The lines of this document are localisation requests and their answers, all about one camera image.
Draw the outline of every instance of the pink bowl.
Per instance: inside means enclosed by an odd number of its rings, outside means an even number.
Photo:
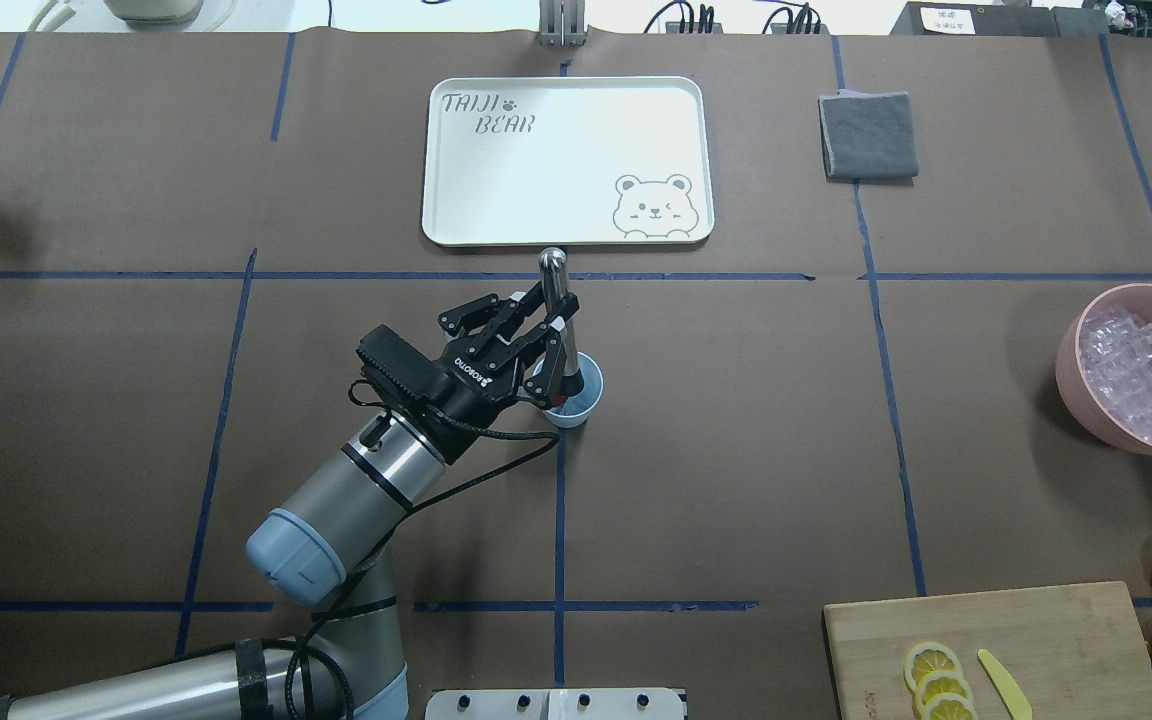
[[[1069,407],[1074,418],[1082,423],[1093,435],[1123,450],[1137,452],[1140,455],[1152,455],[1152,444],[1135,437],[1123,427],[1123,424],[1106,412],[1096,393],[1087,386],[1087,376],[1083,366],[1083,347],[1079,331],[1089,314],[1107,306],[1121,305],[1142,316],[1146,323],[1152,323],[1152,283],[1131,283],[1112,288],[1101,293],[1066,332],[1056,355],[1056,386],[1061,400]]]

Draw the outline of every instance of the white floor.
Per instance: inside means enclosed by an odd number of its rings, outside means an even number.
[[[328,0],[205,0],[195,22],[187,26],[156,28],[164,32],[200,31],[211,26],[234,2],[233,14],[220,31],[300,31],[328,24]],[[643,32],[664,0],[588,0],[591,26],[614,32]],[[105,8],[103,0],[69,0],[77,14],[65,32],[134,32]],[[887,35],[905,0],[814,0],[812,6],[836,35]],[[1082,6],[1081,0],[1037,0],[1041,6]],[[0,0],[0,32],[23,31],[40,8],[40,0]],[[536,29],[538,0],[334,0],[333,26],[372,32],[486,32],[499,29]],[[717,20],[725,32],[756,33],[776,8],[764,0],[715,0]],[[676,18],[669,10],[667,18]]]

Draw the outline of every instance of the white device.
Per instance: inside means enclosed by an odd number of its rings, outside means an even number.
[[[202,0],[105,0],[120,18],[136,23],[183,23],[197,17]]]

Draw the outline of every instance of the white tray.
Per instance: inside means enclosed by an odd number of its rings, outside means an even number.
[[[714,227],[700,89],[445,79],[429,98],[420,227],[444,247],[698,242]]]

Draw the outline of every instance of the wooden cutting board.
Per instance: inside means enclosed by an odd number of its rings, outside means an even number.
[[[980,720],[1009,717],[980,649],[1011,672],[1037,720],[1152,720],[1149,652],[1124,583],[827,605],[824,623],[842,720],[910,720],[905,652],[924,641],[963,661]]]

